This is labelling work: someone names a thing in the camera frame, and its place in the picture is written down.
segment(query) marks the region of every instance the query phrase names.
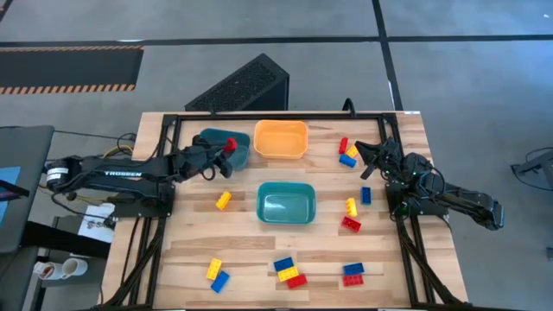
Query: paper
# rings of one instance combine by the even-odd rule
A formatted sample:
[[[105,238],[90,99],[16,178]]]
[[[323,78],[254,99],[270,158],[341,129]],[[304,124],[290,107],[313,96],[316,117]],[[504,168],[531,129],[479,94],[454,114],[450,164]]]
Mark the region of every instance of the paper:
[[[0,168],[0,180],[15,185],[20,170],[20,167]],[[8,209],[8,201],[0,202],[0,225],[2,224],[3,215],[6,213],[6,209]]]
[[[115,206],[111,203],[104,203],[101,206],[88,206],[86,213],[101,217],[109,217]],[[79,235],[94,238],[106,243],[113,240],[113,230],[104,226],[104,220],[97,217],[85,216],[80,223]]]

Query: concrete floor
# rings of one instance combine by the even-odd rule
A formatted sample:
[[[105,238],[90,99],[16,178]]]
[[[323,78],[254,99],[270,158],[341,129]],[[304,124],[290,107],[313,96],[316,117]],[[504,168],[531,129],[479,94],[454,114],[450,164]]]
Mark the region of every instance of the concrete floor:
[[[388,35],[553,34],[550,1],[381,2]],[[375,34],[365,0],[15,0],[0,23],[0,41]],[[391,51],[404,109],[422,112],[435,165],[449,182],[492,194],[506,210],[499,232],[452,214],[471,302],[550,309],[553,263],[544,248],[553,244],[553,194],[518,183],[509,165],[553,145],[553,42],[393,43]],[[392,109],[377,43],[147,47],[134,92],[2,96],[0,124],[113,136],[136,131],[143,111],[182,110],[259,53],[290,73],[292,110],[335,110],[345,97],[358,110]],[[111,145],[56,135],[50,157],[97,154]],[[32,220],[49,224],[61,214],[37,194]],[[49,289],[44,310],[90,307],[97,293],[97,285]],[[66,303],[56,305],[58,298]]]

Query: red lego brick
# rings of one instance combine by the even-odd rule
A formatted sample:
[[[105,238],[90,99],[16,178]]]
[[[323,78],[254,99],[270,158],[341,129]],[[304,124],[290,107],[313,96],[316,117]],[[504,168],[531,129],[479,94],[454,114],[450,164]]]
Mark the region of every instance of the red lego brick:
[[[338,149],[338,153],[343,155],[346,153],[347,148],[347,137],[343,137],[340,142],[340,148]]]
[[[238,146],[238,142],[234,138],[229,138],[226,140],[226,146],[223,151],[234,151]]]
[[[359,232],[359,229],[361,229],[360,222],[357,222],[347,216],[344,216],[344,219],[342,220],[342,225],[355,233]]]
[[[344,286],[354,286],[363,284],[363,275],[356,276],[343,276],[342,280],[344,281]]]
[[[296,287],[302,286],[303,284],[307,284],[308,278],[305,277],[305,275],[299,275],[292,277],[286,282],[288,283],[289,289],[295,289]]]

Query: toy block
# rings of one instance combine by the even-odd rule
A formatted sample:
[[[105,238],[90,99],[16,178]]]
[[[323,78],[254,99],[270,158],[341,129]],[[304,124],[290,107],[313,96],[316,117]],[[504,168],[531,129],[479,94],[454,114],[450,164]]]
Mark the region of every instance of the toy block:
[[[283,260],[279,260],[275,262],[275,271],[282,271],[286,270],[287,268],[294,267],[294,261],[292,261],[292,257],[284,258]]]
[[[206,278],[210,280],[214,280],[217,278],[217,275],[219,274],[219,270],[221,269],[221,262],[217,258],[213,258],[211,260],[211,263],[209,264],[209,268],[207,269]]]
[[[217,203],[215,203],[215,206],[221,211],[224,210],[226,205],[228,204],[228,201],[231,199],[231,197],[232,197],[231,193],[229,193],[228,191],[225,191],[223,194],[221,194],[221,197],[219,198]]]
[[[338,149],[338,153],[343,155],[344,153],[346,153],[346,148],[347,148],[347,137],[343,137],[342,140],[340,141],[340,148]]]
[[[213,282],[213,284],[211,284],[211,289],[213,289],[215,293],[220,293],[223,287],[225,287],[225,284],[229,278],[230,276],[228,275],[228,273],[221,271],[219,273],[219,276],[217,276],[217,278]]]
[[[355,146],[352,146],[350,149],[347,150],[346,155],[351,157],[352,159],[358,154],[357,148]]]
[[[357,222],[351,218],[348,218],[347,216],[344,216],[344,219],[342,220],[342,225],[345,226],[345,228],[355,233],[359,232],[359,229],[361,229],[360,222]]]
[[[291,268],[287,268],[285,270],[282,270],[282,271],[278,271],[278,280],[280,282],[284,282],[284,281],[287,281],[289,279],[291,279],[292,277],[295,277],[295,276],[298,276],[299,273],[297,272],[297,268],[296,267],[291,267]]]
[[[296,287],[300,287],[303,284],[307,284],[308,279],[307,277],[305,277],[305,275],[299,275],[299,276],[292,277],[286,282],[288,283],[289,289],[295,289]]]
[[[355,206],[355,199],[349,198],[346,201],[347,216],[356,217],[357,216],[357,207]]]
[[[344,275],[345,276],[353,276],[358,275],[365,272],[365,268],[363,268],[362,263],[354,263],[354,264],[348,264],[344,266]]]
[[[362,275],[343,276],[342,280],[344,281],[344,287],[354,286],[354,285],[361,285],[361,284],[364,283]]]
[[[236,139],[230,137],[226,140],[226,146],[223,148],[223,152],[226,151],[234,151],[238,147],[238,143],[236,142]]]
[[[369,187],[361,187],[361,204],[371,205],[371,189]]]
[[[357,163],[357,160],[352,159],[351,157],[347,155],[340,155],[340,163],[347,165],[350,168],[355,167],[355,164]]]

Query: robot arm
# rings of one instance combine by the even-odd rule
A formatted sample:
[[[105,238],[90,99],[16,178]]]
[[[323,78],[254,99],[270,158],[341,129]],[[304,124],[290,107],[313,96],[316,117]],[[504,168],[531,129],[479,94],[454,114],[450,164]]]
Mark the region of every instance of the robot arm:
[[[444,214],[449,208],[466,214],[488,230],[503,227],[503,207],[494,198],[445,182],[442,174],[422,155],[410,153],[402,157],[399,145],[391,139],[379,145],[356,142],[355,147],[367,166],[361,178],[368,178],[379,168],[382,177],[394,183],[405,206],[424,214]]]
[[[215,167],[229,178],[232,165],[226,159],[235,148],[232,138],[227,144],[211,144],[195,136],[191,146],[158,157],[154,152],[145,161],[73,155],[45,167],[47,187],[54,195],[71,194],[81,188],[118,193],[108,199],[116,206],[114,218],[168,217],[175,196],[173,181],[186,181],[196,175],[210,181],[215,177]],[[213,174],[208,177],[205,171],[209,169]]]

